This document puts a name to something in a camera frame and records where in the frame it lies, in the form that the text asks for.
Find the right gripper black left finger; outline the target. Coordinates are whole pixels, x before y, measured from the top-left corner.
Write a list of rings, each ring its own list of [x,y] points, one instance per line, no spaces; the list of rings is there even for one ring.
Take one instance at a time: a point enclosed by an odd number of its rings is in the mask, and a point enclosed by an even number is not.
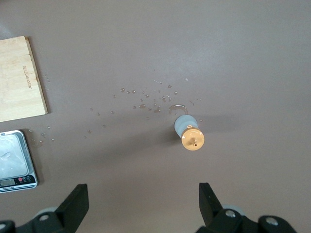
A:
[[[88,210],[87,185],[79,184],[55,211],[39,214],[15,233],[76,233]]]

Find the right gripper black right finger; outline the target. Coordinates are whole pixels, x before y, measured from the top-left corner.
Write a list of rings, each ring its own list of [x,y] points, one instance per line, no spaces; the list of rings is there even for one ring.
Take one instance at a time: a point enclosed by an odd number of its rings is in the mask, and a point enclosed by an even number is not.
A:
[[[254,222],[233,208],[224,208],[209,183],[199,184],[199,208],[205,226],[196,233],[297,233],[278,216],[261,216]]]

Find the translucent squeeze bottle orange cap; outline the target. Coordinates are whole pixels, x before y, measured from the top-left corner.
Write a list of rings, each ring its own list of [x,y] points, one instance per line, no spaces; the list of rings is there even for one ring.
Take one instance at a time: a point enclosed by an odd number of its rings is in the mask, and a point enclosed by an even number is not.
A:
[[[198,123],[193,116],[179,116],[174,123],[174,129],[180,137],[182,145],[187,150],[199,150],[204,145],[204,134],[199,129]]]

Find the silver digital kitchen scale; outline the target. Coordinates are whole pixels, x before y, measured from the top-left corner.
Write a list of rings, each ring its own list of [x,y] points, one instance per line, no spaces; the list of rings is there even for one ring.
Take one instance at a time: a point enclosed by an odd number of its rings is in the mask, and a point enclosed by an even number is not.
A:
[[[33,189],[37,185],[24,133],[20,130],[0,133],[0,193]]]

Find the wooden cutting board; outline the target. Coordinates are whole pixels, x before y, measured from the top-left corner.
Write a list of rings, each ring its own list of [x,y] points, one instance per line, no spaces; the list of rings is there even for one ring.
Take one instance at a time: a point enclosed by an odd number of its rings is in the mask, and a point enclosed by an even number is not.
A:
[[[0,40],[0,122],[47,113],[29,39]]]

